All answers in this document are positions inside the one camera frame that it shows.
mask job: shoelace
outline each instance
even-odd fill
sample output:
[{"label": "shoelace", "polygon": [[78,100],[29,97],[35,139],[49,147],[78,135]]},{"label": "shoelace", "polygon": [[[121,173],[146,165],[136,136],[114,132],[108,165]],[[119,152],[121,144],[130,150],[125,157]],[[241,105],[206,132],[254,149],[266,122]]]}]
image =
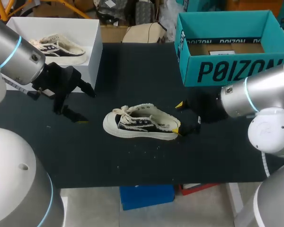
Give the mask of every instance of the shoelace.
[{"label": "shoelace", "polygon": [[113,109],[113,112],[118,115],[121,115],[121,120],[123,123],[129,124],[129,123],[136,123],[136,121],[133,121],[132,117],[130,116],[130,114],[136,110],[138,110],[137,107],[128,108],[128,106],[124,105],[121,107],[121,109]]}]

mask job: sneaker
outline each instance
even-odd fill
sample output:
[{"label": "sneaker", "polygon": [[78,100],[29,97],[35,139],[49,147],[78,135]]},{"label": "sneaker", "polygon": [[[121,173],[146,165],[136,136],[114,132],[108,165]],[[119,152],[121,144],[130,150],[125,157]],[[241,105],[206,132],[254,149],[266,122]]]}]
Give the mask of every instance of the sneaker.
[{"label": "sneaker", "polygon": [[46,56],[45,63],[80,65],[86,61],[85,51],[63,35],[51,35],[41,40],[30,40]]},{"label": "sneaker", "polygon": [[117,137],[151,137],[160,140],[173,140],[178,135],[173,129],[180,126],[180,121],[159,110],[153,104],[141,104],[133,107],[122,106],[106,115],[104,130]]}]

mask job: cardboard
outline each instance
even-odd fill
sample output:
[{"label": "cardboard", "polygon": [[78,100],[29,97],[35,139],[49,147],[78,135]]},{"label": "cardboard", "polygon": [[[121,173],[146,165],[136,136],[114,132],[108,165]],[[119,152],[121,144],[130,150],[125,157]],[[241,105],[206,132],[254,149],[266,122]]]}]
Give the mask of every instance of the cardboard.
[{"label": "cardboard", "polygon": [[75,7],[82,12],[90,11],[95,7],[93,0],[75,0],[74,3]]},{"label": "cardboard", "polygon": [[126,31],[126,26],[103,26],[101,25],[102,42],[104,43],[120,43],[122,42]]},{"label": "cardboard", "polygon": [[211,52],[233,51],[235,54],[264,53],[261,44],[189,44],[191,56],[211,55]]},{"label": "cardboard", "polygon": [[[69,40],[81,46],[87,55],[87,60],[81,65],[73,67],[81,73],[81,78],[95,88],[98,68],[102,54],[102,40],[99,20],[73,18],[37,18],[12,17],[7,26],[26,40],[41,39],[53,34],[62,34]],[[66,68],[69,65],[59,64]],[[31,84],[21,86],[26,90],[34,91]],[[76,88],[73,92],[82,92]]]},{"label": "cardboard", "polygon": [[227,0],[226,11],[271,10],[275,17],[279,15],[283,0]]},{"label": "cardboard", "polygon": [[175,49],[185,86],[223,86],[283,63],[284,31],[271,11],[180,13]]},{"label": "cardboard", "polygon": [[[66,0],[74,6],[72,0]],[[74,17],[75,12],[59,2],[51,2],[51,5],[43,3],[33,8],[34,17]]]}]

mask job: black table surface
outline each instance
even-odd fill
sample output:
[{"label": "black table surface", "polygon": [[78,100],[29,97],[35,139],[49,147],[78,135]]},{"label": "black table surface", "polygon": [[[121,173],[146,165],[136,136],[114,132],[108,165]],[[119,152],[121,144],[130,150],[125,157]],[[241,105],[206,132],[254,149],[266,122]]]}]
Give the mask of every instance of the black table surface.
[{"label": "black table surface", "polygon": [[[103,44],[98,96],[72,93],[66,101],[89,123],[55,115],[53,102],[44,96],[33,101],[8,91],[0,104],[0,128],[31,145],[58,188],[266,179],[261,153],[248,141],[250,119],[203,124],[200,135],[172,141],[122,139],[103,130],[112,109],[142,103],[193,122],[192,112],[175,111],[186,92],[173,44]],[[284,164],[282,158],[266,158],[271,173]]]}]

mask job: white sticker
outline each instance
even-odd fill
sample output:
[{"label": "white sticker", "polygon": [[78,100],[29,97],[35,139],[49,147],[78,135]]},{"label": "white sticker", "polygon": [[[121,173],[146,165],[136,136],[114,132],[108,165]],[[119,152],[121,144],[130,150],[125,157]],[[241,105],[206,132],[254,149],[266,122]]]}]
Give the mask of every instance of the white sticker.
[{"label": "white sticker", "polygon": [[236,54],[235,51],[209,51],[210,55]]},{"label": "white sticker", "polygon": [[110,8],[115,6],[115,3],[112,0],[108,0],[105,2]]},{"label": "white sticker", "polygon": [[52,92],[52,91],[49,90],[49,89],[44,90],[43,93],[46,94],[46,95],[49,96],[49,97],[50,97],[50,96],[53,96],[53,95],[55,94],[54,92]]}]

